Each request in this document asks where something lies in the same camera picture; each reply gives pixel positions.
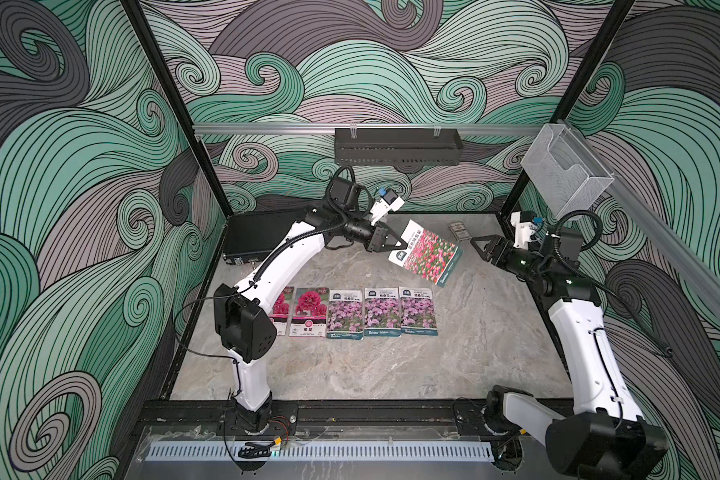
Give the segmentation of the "hollyhock seed packet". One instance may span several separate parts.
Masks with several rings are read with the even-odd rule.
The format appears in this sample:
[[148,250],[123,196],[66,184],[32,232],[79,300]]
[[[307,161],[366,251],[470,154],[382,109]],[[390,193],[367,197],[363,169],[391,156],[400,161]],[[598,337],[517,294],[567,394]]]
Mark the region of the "hollyhock seed packet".
[[293,286],[286,286],[273,305],[270,319],[277,330],[278,336],[286,336],[288,333],[294,291]]
[[296,288],[288,335],[296,338],[325,338],[329,289],[326,287]]

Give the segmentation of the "red flower seed packet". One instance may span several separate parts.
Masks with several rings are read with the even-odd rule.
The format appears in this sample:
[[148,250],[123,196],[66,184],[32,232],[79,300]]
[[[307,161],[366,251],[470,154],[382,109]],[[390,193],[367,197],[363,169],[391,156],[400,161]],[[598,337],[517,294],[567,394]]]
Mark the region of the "red flower seed packet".
[[463,250],[458,245],[426,230],[414,220],[408,221],[402,239],[407,243],[407,247],[392,251],[388,260],[424,280],[444,287]]

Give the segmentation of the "white back seed packet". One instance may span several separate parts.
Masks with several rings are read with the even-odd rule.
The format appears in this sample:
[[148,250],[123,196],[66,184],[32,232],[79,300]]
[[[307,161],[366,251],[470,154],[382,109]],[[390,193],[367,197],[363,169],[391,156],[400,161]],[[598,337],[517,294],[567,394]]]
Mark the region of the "white back seed packet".
[[335,290],[329,292],[327,309],[328,339],[362,340],[365,316],[361,290]]

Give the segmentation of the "white teal seed packet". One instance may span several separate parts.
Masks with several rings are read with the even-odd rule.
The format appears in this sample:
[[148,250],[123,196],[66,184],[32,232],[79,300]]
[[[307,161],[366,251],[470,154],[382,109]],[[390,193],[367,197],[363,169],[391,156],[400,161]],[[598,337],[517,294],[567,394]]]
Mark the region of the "white teal seed packet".
[[364,335],[366,337],[400,337],[401,314],[397,288],[364,290]]

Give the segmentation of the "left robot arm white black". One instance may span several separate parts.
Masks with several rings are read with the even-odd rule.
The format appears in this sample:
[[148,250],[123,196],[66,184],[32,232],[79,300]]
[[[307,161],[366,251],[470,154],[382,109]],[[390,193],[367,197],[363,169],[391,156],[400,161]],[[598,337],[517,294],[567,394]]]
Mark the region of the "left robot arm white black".
[[221,285],[213,295],[214,329],[237,380],[235,418],[247,431],[264,430],[272,408],[265,355],[274,345],[277,332],[269,315],[287,284],[336,236],[361,243],[371,253],[407,246],[381,219],[313,209],[292,223],[252,273],[232,287]]

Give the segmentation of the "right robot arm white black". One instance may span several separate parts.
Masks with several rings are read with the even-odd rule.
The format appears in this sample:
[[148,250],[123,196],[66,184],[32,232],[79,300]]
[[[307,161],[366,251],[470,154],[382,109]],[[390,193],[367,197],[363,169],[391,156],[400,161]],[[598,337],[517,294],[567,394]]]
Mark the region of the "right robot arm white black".
[[630,394],[607,336],[593,280],[574,272],[587,247],[572,229],[546,235],[537,249],[501,235],[473,238],[480,258],[515,275],[541,298],[559,338],[573,389],[564,416],[525,391],[496,385],[484,418],[497,434],[525,432],[544,446],[553,469],[579,479],[645,479],[669,450]]

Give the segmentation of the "purple flower seed packet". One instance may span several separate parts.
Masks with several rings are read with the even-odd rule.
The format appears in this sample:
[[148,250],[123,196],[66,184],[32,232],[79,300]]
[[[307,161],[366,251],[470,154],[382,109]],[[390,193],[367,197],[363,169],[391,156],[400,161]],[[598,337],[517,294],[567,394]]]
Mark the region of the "purple flower seed packet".
[[401,331],[410,335],[437,336],[433,293],[428,288],[400,287]]

